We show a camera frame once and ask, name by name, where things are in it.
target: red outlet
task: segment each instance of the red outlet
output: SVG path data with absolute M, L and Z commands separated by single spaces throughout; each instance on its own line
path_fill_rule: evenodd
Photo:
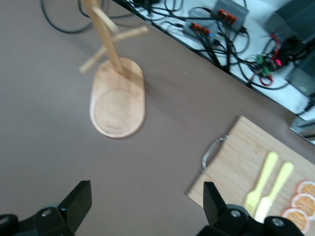
M 218 17 L 225 21 L 228 21 L 231 24 L 234 24 L 237 21 L 237 18 L 235 16 L 231 15 L 227 11 L 224 11 L 223 9 L 219 9 Z
M 192 23 L 190 28 L 194 31 L 196 31 L 197 33 L 202 33 L 204 35 L 210 35 L 211 31 L 208 30 L 207 28 L 204 28 L 203 26 L 196 24 L 196 23 Z

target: red wire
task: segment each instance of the red wire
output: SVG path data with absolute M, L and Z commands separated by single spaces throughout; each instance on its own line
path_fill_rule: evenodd
M 277 56 L 278 56 L 278 54 L 279 54 L 280 43 L 279 43 L 278 38 L 277 38 L 275 35 L 269 34 L 269 36 L 272 37 L 272 38 L 275 40 L 275 42 L 276 42 L 276 49 L 275 49 L 275 52 L 274 52 L 274 54 L 273 54 L 273 56 L 272 56 L 272 58 L 271 58 L 271 60 L 274 60 L 274 59 L 277 58 Z
M 272 83 L 274 82 L 274 79 L 273 79 L 272 75 L 268 75 L 267 80 L 270 81 L 270 83 L 268 83 L 268 84 L 266 84 L 266 83 L 263 81 L 263 79 L 262 79 L 261 76 L 259 77 L 259 80 L 260 80 L 261 84 L 264 85 L 264 86 L 270 86 L 270 85 L 272 85 Z

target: wooden pole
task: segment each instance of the wooden pole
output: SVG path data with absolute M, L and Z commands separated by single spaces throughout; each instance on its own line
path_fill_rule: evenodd
M 95 13 L 96 9 L 100 9 L 99 0 L 82 0 L 82 1 L 88 10 L 89 17 L 99 35 L 99 38 L 103 46 L 108 50 L 109 59 L 113 65 L 114 70 L 117 73 L 121 74 L 123 72 L 123 67 L 122 67 L 119 55 L 117 53 L 116 47 L 113 43 L 110 30 L 108 26 L 104 23 L 104 21 L 99 17 L 99 15 Z

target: screw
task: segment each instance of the screw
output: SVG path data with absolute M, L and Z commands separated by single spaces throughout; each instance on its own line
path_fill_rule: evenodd
M 297 121 L 294 124 L 295 124 L 296 127 L 301 127 L 301 124 L 299 122 L 297 122 Z
M 279 226 L 279 227 L 284 225 L 284 222 L 279 218 L 273 218 L 272 223 L 274 223 L 275 226 Z
M 51 210 L 48 209 L 48 210 L 43 211 L 42 214 L 41 214 L 41 216 L 42 216 L 42 217 L 45 217 L 45 216 L 49 215 L 50 213 L 51 213 Z
M 240 212 L 239 212 L 238 210 L 233 210 L 233 211 L 231 211 L 231 215 L 232 215 L 233 217 L 240 217 L 240 216 L 241 216 L 241 214 L 240 214 Z
M 5 216 L 0 220 L 0 225 L 6 223 L 9 220 L 9 217 Z

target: brown table surface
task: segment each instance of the brown table surface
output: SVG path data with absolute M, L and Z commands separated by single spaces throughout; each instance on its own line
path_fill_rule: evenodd
M 47 1 L 47 11 L 60 27 L 88 22 L 75 1 Z M 126 12 L 110 2 L 106 13 Z M 293 113 L 149 25 L 117 43 L 145 75 L 144 124 L 107 138 L 89 117 L 95 69 L 78 70 L 100 47 L 95 30 L 60 33 L 30 0 L 2 1 L 0 20 L 0 214 L 25 219 L 89 179 L 93 205 L 76 235 L 196 235 L 207 220 L 186 192 L 209 144 L 238 116 L 315 162 L 315 147 L 289 129 Z M 146 25 L 115 22 L 121 31 Z

